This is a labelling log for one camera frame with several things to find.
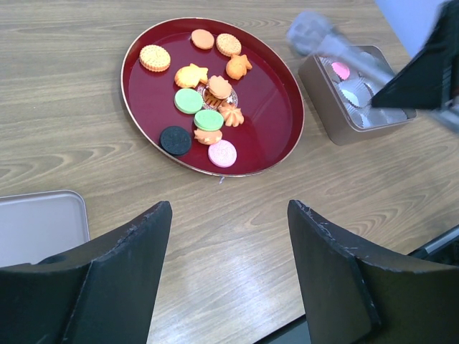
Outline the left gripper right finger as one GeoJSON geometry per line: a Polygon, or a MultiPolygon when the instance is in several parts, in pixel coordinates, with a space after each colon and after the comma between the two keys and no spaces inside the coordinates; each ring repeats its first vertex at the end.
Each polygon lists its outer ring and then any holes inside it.
{"type": "Polygon", "coordinates": [[[288,226],[312,343],[456,343],[458,230],[404,255],[297,200],[288,226]]]}

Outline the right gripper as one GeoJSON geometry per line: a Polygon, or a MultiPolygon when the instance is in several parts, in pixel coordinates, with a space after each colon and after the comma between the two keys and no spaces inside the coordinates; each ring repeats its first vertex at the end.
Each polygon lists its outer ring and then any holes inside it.
{"type": "Polygon", "coordinates": [[[439,110],[458,96],[458,0],[440,5],[425,46],[373,98],[374,108],[439,110]]]}

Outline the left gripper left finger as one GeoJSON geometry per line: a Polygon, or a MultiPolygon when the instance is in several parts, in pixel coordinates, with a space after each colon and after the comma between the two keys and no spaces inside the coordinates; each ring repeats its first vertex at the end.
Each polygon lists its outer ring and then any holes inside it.
{"type": "Polygon", "coordinates": [[[1,269],[3,343],[145,343],[171,229],[160,201],[36,264],[1,269]]]}

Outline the pink cookie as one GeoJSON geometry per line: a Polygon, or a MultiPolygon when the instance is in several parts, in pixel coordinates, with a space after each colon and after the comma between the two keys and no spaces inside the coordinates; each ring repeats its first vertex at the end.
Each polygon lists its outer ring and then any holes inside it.
{"type": "Polygon", "coordinates": [[[344,63],[333,62],[331,67],[341,80],[347,80],[351,75],[351,70],[344,63]]]}
{"type": "Polygon", "coordinates": [[[237,150],[228,140],[220,140],[209,146],[208,156],[214,165],[229,168],[237,160],[237,150]]]}

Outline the steel serving tongs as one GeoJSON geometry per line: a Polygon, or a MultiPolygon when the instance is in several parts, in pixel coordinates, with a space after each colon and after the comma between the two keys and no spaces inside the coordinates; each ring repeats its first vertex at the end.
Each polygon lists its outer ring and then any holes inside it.
{"type": "MultiPolygon", "coordinates": [[[[322,14],[304,11],[293,21],[286,34],[291,47],[302,56],[316,54],[334,57],[355,68],[382,88],[397,74],[389,72],[376,62],[364,57],[361,50],[341,34],[322,14]]],[[[431,118],[454,133],[458,132],[458,104],[451,100],[439,110],[426,110],[431,118]]]]}

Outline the gold cookie tin box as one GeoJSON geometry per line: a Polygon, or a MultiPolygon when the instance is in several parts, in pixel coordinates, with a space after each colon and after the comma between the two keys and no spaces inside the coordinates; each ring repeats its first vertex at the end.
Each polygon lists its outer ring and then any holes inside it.
{"type": "Polygon", "coordinates": [[[341,80],[331,64],[331,57],[309,56],[298,74],[321,122],[336,145],[382,137],[412,122],[414,110],[374,108],[371,99],[382,86],[355,68],[347,80],[341,80]]]}

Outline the gold tin lid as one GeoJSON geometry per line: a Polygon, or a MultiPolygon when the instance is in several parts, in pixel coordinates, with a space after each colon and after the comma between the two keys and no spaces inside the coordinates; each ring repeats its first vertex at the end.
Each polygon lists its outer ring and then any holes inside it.
{"type": "Polygon", "coordinates": [[[36,264],[90,240],[85,201],[70,190],[1,197],[1,266],[36,264]]]}

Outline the black sandwich cookie left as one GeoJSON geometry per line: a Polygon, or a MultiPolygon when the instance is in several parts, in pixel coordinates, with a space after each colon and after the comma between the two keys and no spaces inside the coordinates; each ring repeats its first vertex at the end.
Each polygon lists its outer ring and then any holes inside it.
{"type": "Polygon", "coordinates": [[[191,150],[191,136],[182,127],[169,126],[165,128],[159,138],[161,147],[170,155],[179,157],[191,150]]]}

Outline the orange star cookie lower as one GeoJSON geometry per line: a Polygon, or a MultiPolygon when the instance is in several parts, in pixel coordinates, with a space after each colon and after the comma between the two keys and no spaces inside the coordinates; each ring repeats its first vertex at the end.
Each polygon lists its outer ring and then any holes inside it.
{"type": "Polygon", "coordinates": [[[213,145],[222,139],[222,131],[205,131],[201,129],[194,130],[194,138],[204,145],[213,145]]]}

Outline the orange fish cookie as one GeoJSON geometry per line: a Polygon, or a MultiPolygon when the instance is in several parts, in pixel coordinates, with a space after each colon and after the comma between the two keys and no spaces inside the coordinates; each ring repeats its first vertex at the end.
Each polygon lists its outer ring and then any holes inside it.
{"type": "Polygon", "coordinates": [[[207,67],[199,67],[191,63],[176,72],[174,82],[180,88],[195,88],[199,83],[207,84],[207,73],[207,67]]]}
{"type": "Polygon", "coordinates": [[[252,65],[246,54],[232,55],[225,68],[227,75],[234,80],[241,79],[251,69],[252,65]]]}

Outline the green macaron lower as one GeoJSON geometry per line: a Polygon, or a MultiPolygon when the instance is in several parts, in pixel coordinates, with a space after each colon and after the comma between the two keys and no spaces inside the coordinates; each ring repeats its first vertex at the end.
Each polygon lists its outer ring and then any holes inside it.
{"type": "Polygon", "coordinates": [[[219,130],[224,124],[224,118],[215,110],[200,110],[194,115],[194,124],[204,131],[219,130]]]}

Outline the green macaron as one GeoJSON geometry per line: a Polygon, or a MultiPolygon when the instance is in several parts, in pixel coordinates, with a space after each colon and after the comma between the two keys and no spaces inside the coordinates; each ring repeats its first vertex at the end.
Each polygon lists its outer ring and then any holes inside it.
{"type": "Polygon", "coordinates": [[[200,110],[194,115],[194,124],[204,131],[219,130],[224,124],[224,118],[215,110],[200,110]]]}
{"type": "Polygon", "coordinates": [[[174,104],[181,112],[193,115],[203,108],[204,101],[196,90],[182,88],[176,92],[174,104]]]}

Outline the orange swirl cookie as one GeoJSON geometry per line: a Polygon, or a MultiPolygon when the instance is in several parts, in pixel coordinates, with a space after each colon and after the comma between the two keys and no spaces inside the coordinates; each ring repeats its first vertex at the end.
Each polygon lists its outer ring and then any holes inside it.
{"type": "Polygon", "coordinates": [[[244,123],[244,116],[240,108],[236,107],[234,104],[221,104],[218,107],[219,113],[224,119],[224,124],[228,127],[237,127],[244,123]]]}

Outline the green macaron upper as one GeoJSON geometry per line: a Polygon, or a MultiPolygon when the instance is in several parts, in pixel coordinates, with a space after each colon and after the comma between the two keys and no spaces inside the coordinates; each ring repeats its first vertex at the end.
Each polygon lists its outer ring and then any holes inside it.
{"type": "Polygon", "coordinates": [[[204,101],[196,90],[182,88],[176,92],[174,104],[181,112],[193,115],[203,108],[204,101]]]}

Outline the round orange biscuit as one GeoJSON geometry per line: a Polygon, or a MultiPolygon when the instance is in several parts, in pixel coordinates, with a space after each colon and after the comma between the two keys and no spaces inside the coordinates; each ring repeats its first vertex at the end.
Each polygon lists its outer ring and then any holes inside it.
{"type": "Polygon", "coordinates": [[[229,33],[219,34],[215,43],[218,51],[226,57],[239,55],[242,51],[239,39],[229,33]]]}

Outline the orange flower cookie centre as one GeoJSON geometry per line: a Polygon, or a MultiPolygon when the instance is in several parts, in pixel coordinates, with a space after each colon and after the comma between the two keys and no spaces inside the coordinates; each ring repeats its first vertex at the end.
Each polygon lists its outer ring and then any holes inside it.
{"type": "Polygon", "coordinates": [[[222,76],[212,75],[208,80],[208,90],[217,99],[225,100],[231,95],[232,86],[222,76]]]}

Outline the round red tray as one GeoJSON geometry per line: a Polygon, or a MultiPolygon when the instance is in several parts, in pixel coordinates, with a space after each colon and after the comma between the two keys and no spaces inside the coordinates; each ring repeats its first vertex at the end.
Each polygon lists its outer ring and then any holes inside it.
{"type": "Polygon", "coordinates": [[[284,61],[264,42],[243,29],[215,19],[178,18],[160,22],[142,32],[126,52],[120,72],[120,85],[127,111],[142,135],[158,150],[161,132],[179,126],[192,135],[193,117],[174,105],[178,90],[176,72],[191,63],[208,68],[208,75],[225,76],[228,58],[217,48],[202,50],[191,42],[195,29],[205,29],[214,36],[229,33],[242,44],[252,69],[230,84],[237,96],[237,106],[245,117],[236,128],[223,127],[223,139],[237,150],[237,160],[229,168],[215,166],[208,148],[192,142],[191,150],[175,162],[195,171],[225,177],[261,173],[283,161],[301,138],[304,124],[303,96],[298,83],[284,61]],[[163,47],[171,56],[164,72],[151,72],[140,63],[139,54],[146,45],[163,47]]]}

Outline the orange fish cookie left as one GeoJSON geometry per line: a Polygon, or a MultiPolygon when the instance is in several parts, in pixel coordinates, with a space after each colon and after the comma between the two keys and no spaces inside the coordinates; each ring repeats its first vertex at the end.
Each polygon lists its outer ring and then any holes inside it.
{"type": "Polygon", "coordinates": [[[180,88],[195,88],[199,83],[207,84],[207,73],[207,67],[199,67],[191,63],[176,72],[174,82],[180,88]]]}

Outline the round orange cookie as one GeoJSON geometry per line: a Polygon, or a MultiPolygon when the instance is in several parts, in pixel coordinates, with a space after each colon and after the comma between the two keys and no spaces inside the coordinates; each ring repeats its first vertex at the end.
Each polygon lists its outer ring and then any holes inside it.
{"type": "Polygon", "coordinates": [[[195,29],[191,33],[191,41],[195,47],[203,50],[213,48],[215,38],[214,35],[205,29],[195,29]]]}

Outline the orange sandwich biscuit left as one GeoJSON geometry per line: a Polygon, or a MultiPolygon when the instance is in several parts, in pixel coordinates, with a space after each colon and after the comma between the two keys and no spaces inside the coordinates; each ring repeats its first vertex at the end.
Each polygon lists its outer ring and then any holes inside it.
{"type": "Polygon", "coordinates": [[[171,64],[167,50],[155,44],[146,45],[139,54],[140,63],[151,72],[164,72],[171,64]]]}

